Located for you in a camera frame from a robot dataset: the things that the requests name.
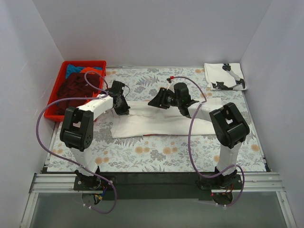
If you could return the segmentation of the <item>aluminium frame rail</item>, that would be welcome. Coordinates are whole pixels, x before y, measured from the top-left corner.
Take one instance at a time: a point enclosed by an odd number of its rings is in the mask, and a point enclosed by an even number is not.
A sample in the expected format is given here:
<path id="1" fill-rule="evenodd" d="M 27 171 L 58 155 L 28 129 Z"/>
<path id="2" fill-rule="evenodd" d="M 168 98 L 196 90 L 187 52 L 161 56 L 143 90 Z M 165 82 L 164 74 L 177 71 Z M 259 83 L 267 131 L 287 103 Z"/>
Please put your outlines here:
<path id="1" fill-rule="evenodd" d="M 30 191 L 38 193 L 72 192 L 76 175 L 72 173 L 35 174 Z M 285 191 L 279 173 L 247 172 L 245 174 L 244 191 L 247 192 L 281 192 Z"/>

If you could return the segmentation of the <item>folded white printed t-shirt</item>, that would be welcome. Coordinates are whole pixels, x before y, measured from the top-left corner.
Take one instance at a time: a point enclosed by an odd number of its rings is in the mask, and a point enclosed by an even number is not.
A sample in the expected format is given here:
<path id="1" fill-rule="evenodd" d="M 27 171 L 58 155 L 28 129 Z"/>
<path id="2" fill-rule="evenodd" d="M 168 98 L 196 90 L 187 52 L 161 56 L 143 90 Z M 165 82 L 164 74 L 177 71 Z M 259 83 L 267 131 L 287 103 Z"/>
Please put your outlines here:
<path id="1" fill-rule="evenodd" d="M 210 90 L 247 90 L 239 63 L 204 64 L 205 78 Z"/>

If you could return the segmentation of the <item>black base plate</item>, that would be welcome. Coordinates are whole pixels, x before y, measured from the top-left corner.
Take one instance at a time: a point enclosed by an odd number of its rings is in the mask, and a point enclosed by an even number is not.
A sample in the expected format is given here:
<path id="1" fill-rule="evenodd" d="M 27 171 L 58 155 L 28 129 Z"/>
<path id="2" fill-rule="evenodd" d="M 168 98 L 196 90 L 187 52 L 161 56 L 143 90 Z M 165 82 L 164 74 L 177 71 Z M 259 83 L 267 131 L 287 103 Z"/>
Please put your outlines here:
<path id="1" fill-rule="evenodd" d="M 113 200 L 195 199 L 228 205 L 233 191 L 243 188 L 243 178 L 233 172 L 207 179 L 195 172 L 108 172 L 87 177 L 77 173 L 74 190 L 91 193 L 95 203 Z"/>

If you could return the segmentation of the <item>orange t-shirt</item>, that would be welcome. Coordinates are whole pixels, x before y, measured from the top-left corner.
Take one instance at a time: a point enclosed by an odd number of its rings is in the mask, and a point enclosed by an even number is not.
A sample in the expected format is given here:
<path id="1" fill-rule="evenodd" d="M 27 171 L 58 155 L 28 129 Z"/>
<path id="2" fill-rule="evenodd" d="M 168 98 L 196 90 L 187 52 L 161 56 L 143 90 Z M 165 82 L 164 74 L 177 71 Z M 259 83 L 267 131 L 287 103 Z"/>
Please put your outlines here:
<path id="1" fill-rule="evenodd" d="M 100 76 L 103 75 L 103 70 L 102 68 L 94 68 L 94 67 L 85 67 L 81 71 L 81 73 L 89 73 L 89 74 L 99 74 Z"/>

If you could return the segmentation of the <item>maroon t-shirt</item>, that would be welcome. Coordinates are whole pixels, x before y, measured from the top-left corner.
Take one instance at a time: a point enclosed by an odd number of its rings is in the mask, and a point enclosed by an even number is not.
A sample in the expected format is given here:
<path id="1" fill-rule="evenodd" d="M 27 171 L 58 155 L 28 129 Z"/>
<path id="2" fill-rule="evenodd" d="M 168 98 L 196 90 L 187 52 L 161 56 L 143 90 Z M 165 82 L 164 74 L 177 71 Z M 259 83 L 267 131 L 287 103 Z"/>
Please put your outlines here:
<path id="1" fill-rule="evenodd" d="M 99 90 L 91 87 L 84 77 L 84 73 L 71 73 L 61 84 L 57 91 L 57 99 L 69 97 L 93 97 Z M 78 107 L 84 105 L 89 100 L 65 100 L 55 105 L 55 114 L 64 115 L 68 107 Z"/>

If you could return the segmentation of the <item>blue t-shirt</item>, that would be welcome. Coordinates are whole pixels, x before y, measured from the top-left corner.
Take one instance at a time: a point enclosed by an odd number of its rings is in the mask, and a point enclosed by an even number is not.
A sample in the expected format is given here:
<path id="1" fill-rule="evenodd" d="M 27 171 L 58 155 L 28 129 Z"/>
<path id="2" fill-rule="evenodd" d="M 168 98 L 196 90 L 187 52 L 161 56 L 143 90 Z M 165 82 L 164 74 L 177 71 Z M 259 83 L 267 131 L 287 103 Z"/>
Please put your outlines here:
<path id="1" fill-rule="evenodd" d="M 84 67 L 82 66 L 79 67 L 69 64 L 66 68 L 66 78 L 68 78 L 72 73 L 80 73 L 83 69 Z"/>

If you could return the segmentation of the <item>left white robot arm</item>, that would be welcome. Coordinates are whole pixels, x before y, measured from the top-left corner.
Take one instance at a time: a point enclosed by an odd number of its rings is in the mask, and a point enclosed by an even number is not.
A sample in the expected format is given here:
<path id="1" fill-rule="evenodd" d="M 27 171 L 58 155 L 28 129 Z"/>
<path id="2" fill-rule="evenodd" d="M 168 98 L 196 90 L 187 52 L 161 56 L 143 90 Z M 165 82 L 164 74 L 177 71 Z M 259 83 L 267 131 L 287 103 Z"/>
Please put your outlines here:
<path id="1" fill-rule="evenodd" d="M 113 81 L 112 86 L 99 94 L 96 99 L 78 107 L 68 107 L 60 131 L 60 140 L 71 150 L 78 168 L 75 174 L 82 184 L 97 189 L 101 179 L 95 176 L 98 165 L 86 151 L 94 137 L 94 121 L 105 112 L 114 109 L 117 115 L 128 115 L 130 106 L 124 97 L 126 85 Z"/>

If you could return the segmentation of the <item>floral patterned table mat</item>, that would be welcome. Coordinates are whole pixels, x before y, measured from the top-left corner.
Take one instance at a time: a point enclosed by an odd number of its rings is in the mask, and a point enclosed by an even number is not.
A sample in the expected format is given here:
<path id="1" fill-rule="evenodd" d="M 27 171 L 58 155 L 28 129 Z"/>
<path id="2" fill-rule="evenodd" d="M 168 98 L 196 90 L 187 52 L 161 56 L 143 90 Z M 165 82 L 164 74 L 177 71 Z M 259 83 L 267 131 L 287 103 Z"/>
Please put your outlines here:
<path id="1" fill-rule="evenodd" d="M 206 96 L 220 98 L 222 103 L 236 104 L 248 125 L 252 120 L 243 93 L 240 91 L 211 91 L 207 87 L 204 69 L 199 68 L 108 68 L 106 81 L 127 85 L 125 94 L 132 101 L 153 98 L 166 79 L 176 76 L 187 84 L 193 99 Z M 195 168 L 214 171 L 219 161 L 220 144 L 214 135 L 203 136 L 147 136 L 113 139 L 113 114 L 103 114 L 94 126 L 94 139 L 88 154 L 101 171 L 120 172 L 187 172 Z"/>

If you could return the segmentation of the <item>red plastic bin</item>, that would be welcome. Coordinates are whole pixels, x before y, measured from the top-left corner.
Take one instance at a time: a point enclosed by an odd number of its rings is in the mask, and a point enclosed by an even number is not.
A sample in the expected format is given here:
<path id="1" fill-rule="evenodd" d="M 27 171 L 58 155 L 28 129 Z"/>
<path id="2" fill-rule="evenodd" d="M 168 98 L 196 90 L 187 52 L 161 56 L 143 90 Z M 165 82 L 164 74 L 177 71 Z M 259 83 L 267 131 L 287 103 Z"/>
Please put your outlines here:
<path id="1" fill-rule="evenodd" d="M 106 71 L 106 61 L 105 60 L 68 60 L 64 61 L 61 65 L 61 68 L 59 70 L 58 76 L 55 80 L 55 84 L 53 86 L 51 95 L 48 100 L 48 104 L 50 104 L 53 101 L 58 100 L 57 92 L 59 91 L 59 88 L 61 84 L 65 81 L 66 79 L 66 71 L 67 71 L 67 66 L 71 64 L 74 65 L 75 67 L 101 67 L 102 68 L 102 76 L 105 76 L 105 71 Z M 48 108 L 45 113 L 44 117 L 46 119 L 49 119 L 54 122 L 61 122 L 64 119 L 63 115 L 57 115 L 55 114 L 57 110 L 57 106 L 53 105 L 50 108 Z"/>

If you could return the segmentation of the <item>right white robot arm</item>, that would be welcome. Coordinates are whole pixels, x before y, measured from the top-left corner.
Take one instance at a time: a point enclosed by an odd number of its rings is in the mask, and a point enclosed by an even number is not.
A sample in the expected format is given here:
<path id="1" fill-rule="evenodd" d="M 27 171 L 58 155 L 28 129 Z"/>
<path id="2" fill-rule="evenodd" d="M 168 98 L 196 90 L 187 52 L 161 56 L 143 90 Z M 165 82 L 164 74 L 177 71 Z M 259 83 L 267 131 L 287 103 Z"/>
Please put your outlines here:
<path id="1" fill-rule="evenodd" d="M 160 88 L 148 105 L 161 109 L 177 107 L 182 116 L 191 119 L 190 125 L 195 119 L 210 121 L 220 142 L 219 161 L 214 174 L 199 173 L 199 184 L 206 189 L 230 187 L 239 177 L 238 152 L 250 128 L 234 103 L 216 108 L 206 108 L 206 103 L 192 99 L 185 83 L 176 83 L 171 88 Z"/>

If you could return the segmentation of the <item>white Coca-Cola t-shirt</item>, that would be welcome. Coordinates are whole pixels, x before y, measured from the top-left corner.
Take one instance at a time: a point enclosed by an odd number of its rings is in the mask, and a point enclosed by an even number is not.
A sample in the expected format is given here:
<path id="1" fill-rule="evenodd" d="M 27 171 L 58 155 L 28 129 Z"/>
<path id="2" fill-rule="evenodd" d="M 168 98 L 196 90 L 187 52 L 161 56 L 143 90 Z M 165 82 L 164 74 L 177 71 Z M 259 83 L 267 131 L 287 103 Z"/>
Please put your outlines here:
<path id="1" fill-rule="evenodd" d="M 182 116 L 177 107 L 160 109 L 148 106 L 148 101 L 129 101 L 128 115 L 114 114 L 112 137 L 130 138 L 144 135 L 188 135 L 191 119 Z M 207 111 L 220 108 L 221 98 L 211 98 L 202 105 Z M 196 119 L 191 135 L 215 135 L 210 120 Z"/>

